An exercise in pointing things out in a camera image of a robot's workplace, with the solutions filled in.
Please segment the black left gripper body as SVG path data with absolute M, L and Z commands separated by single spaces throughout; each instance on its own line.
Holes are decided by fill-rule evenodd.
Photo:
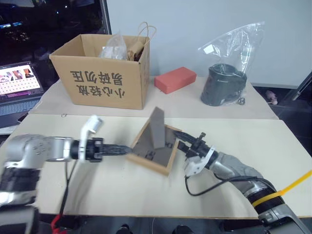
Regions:
M 85 159 L 89 162 L 102 162 L 101 149 L 103 144 L 103 138 L 93 137 L 87 140 Z

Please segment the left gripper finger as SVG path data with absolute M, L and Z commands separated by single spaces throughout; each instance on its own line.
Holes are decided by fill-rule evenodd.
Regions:
M 103 150 L 132 150 L 131 147 L 117 144 L 103 144 Z
M 102 152 L 103 156 L 119 156 L 132 153 L 132 149 L 108 149 Z

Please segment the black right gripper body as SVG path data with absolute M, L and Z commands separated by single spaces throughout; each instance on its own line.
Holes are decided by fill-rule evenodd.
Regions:
M 206 136 L 204 132 L 202 132 L 199 137 L 195 138 L 194 136 L 188 135 L 188 142 L 190 143 L 190 147 L 186 153 L 187 158 L 199 157 L 202 159 L 205 157 L 210 150 L 210 147 L 206 144 L 203 138 Z

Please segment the wooden picture frame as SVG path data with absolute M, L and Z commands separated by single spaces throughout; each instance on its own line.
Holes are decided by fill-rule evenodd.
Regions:
M 136 136 L 127 159 L 152 171 L 168 176 L 176 157 L 179 129 L 164 123 L 164 111 L 155 107 Z

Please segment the red rectangular block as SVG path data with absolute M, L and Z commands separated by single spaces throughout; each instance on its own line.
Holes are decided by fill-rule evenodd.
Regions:
M 186 67 L 180 67 L 154 78 L 154 86 L 165 94 L 170 94 L 196 80 L 196 73 Z

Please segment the black cylindrical device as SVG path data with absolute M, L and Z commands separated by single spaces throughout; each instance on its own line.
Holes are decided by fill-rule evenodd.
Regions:
M 209 68 L 200 99 L 204 104 L 214 107 L 236 102 L 242 98 L 246 81 L 246 74 L 234 66 L 225 63 L 214 64 Z

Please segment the printed cardboard box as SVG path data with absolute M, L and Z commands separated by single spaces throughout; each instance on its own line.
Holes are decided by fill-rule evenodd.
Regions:
M 123 37 L 127 47 L 136 40 L 145 44 L 138 61 L 99 58 L 111 37 L 78 35 L 49 58 L 74 104 L 142 110 L 150 78 L 147 37 Z

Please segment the pink small object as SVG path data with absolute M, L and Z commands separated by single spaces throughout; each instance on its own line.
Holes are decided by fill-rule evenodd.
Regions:
M 277 96 L 273 91 L 267 90 L 266 93 L 266 98 L 268 99 L 268 103 L 272 104 L 272 105 L 277 105 L 278 104 L 278 100 L 277 100 Z

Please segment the yellow zip tie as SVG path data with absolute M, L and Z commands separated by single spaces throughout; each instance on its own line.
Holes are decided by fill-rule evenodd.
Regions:
M 290 190 L 292 190 L 293 188 L 295 188 L 296 186 L 298 186 L 300 183 L 302 183 L 303 181 L 305 181 L 306 179 L 308 179 L 310 176 L 312 176 L 312 170 L 309 170 L 307 173 L 305 173 L 303 176 L 301 176 L 299 179 L 297 179 L 296 181 L 294 181 L 292 184 L 290 184 L 289 186 L 287 186 L 286 188 L 284 188 L 283 190 L 277 191 L 275 193 L 266 195 L 256 201 L 254 201 L 252 203 L 253 207 L 256 207 L 264 202 L 267 202 L 269 200 L 272 200 L 278 196 L 283 196 L 284 194 L 286 194 L 287 192 L 289 192 Z

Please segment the crumpled clear plastic bag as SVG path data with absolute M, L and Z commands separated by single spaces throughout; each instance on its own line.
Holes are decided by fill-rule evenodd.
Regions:
M 114 34 L 98 55 L 102 59 L 127 59 L 127 46 L 120 32 Z

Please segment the open laptop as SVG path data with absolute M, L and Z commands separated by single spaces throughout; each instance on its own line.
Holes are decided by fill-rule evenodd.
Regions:
M 0 128 L 18 125 L 43 94 L 30 61 L 0 66 Z

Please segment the black container in plastic bag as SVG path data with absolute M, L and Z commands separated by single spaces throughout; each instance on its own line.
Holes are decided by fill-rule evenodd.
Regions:
M 244 72 L 248 79 L 250 67 L 264 37 L 264 27 L 263 21 L 238 27 L 209 41 L 197 50 L 206 56 L 208 69 L 214 64 L 225 63 Z

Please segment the grey metal frame bar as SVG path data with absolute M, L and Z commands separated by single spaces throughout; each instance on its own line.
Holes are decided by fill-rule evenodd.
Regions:
M 308 74 L 308 76 L 303 80 L 303 82 L 298 86 L 294 96 L 292 97 L 292 101 L 297 100 L 297 98 L 303 93 L 303 91 L 312 83 L 312 70 Z

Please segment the grey window post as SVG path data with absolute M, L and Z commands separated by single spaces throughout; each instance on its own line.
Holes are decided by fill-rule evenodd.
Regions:
M 102 25 L 103 25 L 104 33 L 107 35 L 111 35 L 112 30 L 111 30 L 111 25 L 110 25 L 107 0 L 99 0 L 99 4 L 101 7 Z

